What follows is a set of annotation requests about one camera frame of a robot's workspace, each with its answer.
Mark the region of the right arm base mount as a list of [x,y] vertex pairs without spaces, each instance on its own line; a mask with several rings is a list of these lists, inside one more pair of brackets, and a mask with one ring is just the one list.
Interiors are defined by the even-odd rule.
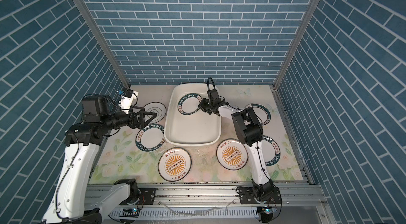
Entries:
[[278,187],[237,187],[235,189],[242,205],[280,205],[283,203]]

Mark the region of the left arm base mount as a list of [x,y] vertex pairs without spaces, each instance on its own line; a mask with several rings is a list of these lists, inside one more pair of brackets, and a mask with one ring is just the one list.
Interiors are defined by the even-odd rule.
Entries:
[[135,197],[122,201],[120,206],[151,206],[154,204],[156,188],[140,188]]

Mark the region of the green red ring plate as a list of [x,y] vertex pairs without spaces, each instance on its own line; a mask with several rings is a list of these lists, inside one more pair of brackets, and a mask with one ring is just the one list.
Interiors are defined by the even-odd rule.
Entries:
[[258,116],[262,126],[267,125],[271,121],[271,113],[267,107],[258,103],[251,103],[246,108],[253,108],[255,114]]

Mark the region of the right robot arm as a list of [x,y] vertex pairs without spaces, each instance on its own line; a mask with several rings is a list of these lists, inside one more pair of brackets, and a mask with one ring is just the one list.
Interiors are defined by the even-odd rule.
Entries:
[[263,127],[251,107],[238,109],[232,107],[223,99],[215,88],[208,88],[208,97],[200,101],[198,108],[211,115],[232,120],[237,139],[244,145],[252,172],[253,194],[256,201],[282,204],[281,194],[275,186],[270,174],[266,169],[262,151]]

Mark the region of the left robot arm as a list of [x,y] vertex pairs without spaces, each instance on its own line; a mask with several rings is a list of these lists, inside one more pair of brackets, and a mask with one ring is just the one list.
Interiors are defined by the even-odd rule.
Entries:
[[144,129],[156,116],[135,106],[137,95],[127,89],[118,112],[110,110],[114,101],[107,95],[88,94],[82,98],[82,121],[65,133],[61,174],[54,196],[42,217],[43,224],[101,224],[121,203],[137,205],[143,201],[135,179],[116,181],[102,196],[85,206],[85,194],[93,163],[111,131],[122,127]]

